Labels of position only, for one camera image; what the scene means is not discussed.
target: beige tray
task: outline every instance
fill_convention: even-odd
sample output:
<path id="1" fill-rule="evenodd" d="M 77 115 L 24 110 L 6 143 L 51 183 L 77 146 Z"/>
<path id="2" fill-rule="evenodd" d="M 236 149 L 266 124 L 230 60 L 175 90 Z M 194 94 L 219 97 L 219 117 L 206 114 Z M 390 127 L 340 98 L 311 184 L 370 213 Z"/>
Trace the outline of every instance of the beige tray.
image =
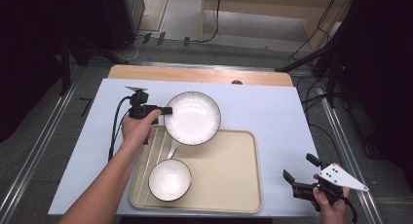
<path id="1" fill-rule="evenodd" d="M 162 202 L 151 194 L 148 177 L 152 168 L 166 158 L 170 143 L 171 137 L 165 128 L 155 127 L 153 139 L 136 163 L 130 193 L 134 206 L 246 213 L 261 208 L 259 167 L 252 133 L 220 130 L 204 144 L 181 145 L 172 158 L 188 166 L 192 184 L 180 199 Z"/>

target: white plate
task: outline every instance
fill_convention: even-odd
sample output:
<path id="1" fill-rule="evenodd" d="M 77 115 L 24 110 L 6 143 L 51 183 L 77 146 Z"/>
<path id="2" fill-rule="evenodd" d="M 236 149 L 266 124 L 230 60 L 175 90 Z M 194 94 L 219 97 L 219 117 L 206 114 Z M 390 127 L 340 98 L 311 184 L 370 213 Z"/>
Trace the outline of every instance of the white plate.
<path id="1" fill-rule="evenodd" d="M 181 93 L 168 106 L 172 107 L 173 114 L 165 116 L 165 127 L 170 136 L 182 144 L 207 142 L 221 124 L 218 105 L 204 93 Z"/>
<path id="2" fill-rule="evenodd" d="M 161 201 L 175 201 L 188 191 L 191 177 L 191 171 L 185 164 L 177 160 L 166 160 L 152 169 L 149 189 Z"/>

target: forearm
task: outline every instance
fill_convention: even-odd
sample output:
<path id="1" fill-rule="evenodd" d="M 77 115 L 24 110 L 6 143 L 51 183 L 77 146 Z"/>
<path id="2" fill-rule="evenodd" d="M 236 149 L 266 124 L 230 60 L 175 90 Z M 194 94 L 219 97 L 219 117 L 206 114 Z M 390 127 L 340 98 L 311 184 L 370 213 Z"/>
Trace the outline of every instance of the forearm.
<path id="1" fill-rule="evenodd" d="M 137 152 L 121 147 L 59 223 L 113 223 L 136 159 Z"/>

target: person's hand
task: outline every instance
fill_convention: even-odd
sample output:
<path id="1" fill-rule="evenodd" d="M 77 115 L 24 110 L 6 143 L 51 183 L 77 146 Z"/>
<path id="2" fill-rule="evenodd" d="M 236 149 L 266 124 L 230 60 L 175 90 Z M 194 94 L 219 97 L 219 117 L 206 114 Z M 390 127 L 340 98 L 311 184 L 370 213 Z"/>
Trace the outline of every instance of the person's hand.
<path id="1" fill-rule="evenodd" d="M 141 120 L 126 116 L 122 120 L 122 136 L 124 138 L 122 148 L 136 150 L 137 154 L 142 153 L 143 141 L 146 137 L 152 137 L 151 124 L 160 115 L 161 110 L 155 109 Z"/>
<path id="2" fill-rule="evenodd" d="M 318 174 L 314 175 L 315 179 L 319 178 Z M 320 224 L 344 224 L 346 220 L 346 204 L 343 200 L 338 200 L 334 205 L 330 205 L 325 194 L 319 190 L 319 187 L 313 189 L 314 197 L 319 204 L 321 212 L 319 213 Z M 343 196 L 348 198 L 350 188 L 343 187 Z"/>

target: white table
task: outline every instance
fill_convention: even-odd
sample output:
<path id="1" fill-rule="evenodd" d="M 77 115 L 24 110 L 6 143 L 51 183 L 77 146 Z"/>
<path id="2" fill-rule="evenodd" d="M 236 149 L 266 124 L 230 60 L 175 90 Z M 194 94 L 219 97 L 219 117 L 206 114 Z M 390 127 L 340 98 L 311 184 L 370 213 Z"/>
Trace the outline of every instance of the white table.
<path id="1" fill-rule="evenodd" d="M 124 96 L 132 94 L 125 88 L 126 84 L 148 88 L 148 104 L 159 106 L 166 106 L 179 93 L 206 93 L 221 110 L 222 129 L 252 132 L 258 148 L 263 206 L 253 214 L 136 208 L 129 201 L 131 177 L 117 214 L 252 217 L 317 215 L 310 202 L 292 197 L 290 185 L 282 178 L 285 168 L 298 182 L 314 183 L 313 174 L 318 172 L 305 159 L 307 153 L 317 155 L 317 152 L 295 88 L 122 79 L 102 81 L 49 214 L 64 214 L 107 164 L 116 107 Z M 125 103 L 121 115 L 128 108 L 129 105 Z M 115 151 L 121 141 L 120 135 Z"/>

